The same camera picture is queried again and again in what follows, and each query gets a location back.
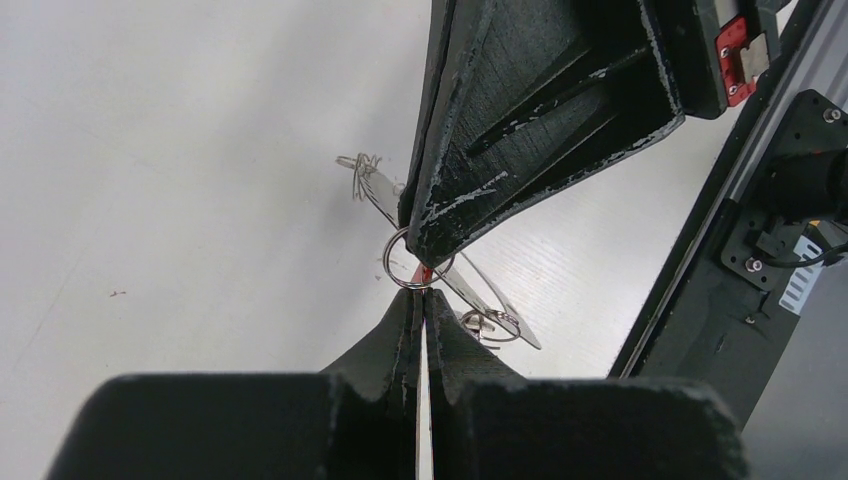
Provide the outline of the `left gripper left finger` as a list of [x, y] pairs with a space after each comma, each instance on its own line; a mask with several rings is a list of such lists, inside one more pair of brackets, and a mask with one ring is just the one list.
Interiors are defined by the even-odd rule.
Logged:
[[123, 375], [84, 403], [51, 479], [412, 479], [422, 300], [307, 373]]

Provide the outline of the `key with red tag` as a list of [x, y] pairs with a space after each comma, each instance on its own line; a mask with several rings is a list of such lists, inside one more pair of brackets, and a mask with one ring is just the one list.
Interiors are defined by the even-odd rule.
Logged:
[[411, 279], [411, 282], [417, 288], [427, 288], [432, 284], [433, 277], [434, 271], [431, 268], [426, 267], [423, 264], [419, 264]]

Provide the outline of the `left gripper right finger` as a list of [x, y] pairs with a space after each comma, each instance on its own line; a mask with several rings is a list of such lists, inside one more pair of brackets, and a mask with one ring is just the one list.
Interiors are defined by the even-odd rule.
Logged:
[[745, 479], [716, 393], [679, 379], [527, 379], [423, 297], [438, 479]]

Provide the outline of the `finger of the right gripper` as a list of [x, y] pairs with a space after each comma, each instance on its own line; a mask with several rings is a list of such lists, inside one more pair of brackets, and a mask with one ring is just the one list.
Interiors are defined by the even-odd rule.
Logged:
[[653, 1], [457, 1], [406, 245], [434, 267], [685, 115]]
[[424, 144], [449, 49], [456, 0], [432, 0], [428, 48], [426, 54], [421, 104], [413, 142], [412, 156], [406, 186], [398, 200], [398, 225], [408, 227], [417, 191]]

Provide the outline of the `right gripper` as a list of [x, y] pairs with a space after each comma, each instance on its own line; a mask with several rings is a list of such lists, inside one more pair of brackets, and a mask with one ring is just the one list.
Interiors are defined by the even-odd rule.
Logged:
[[679, 0], [652, 3], [681, 104], [716, 119], [757, 90], [781, 55], [777, 13], [786, 1]]

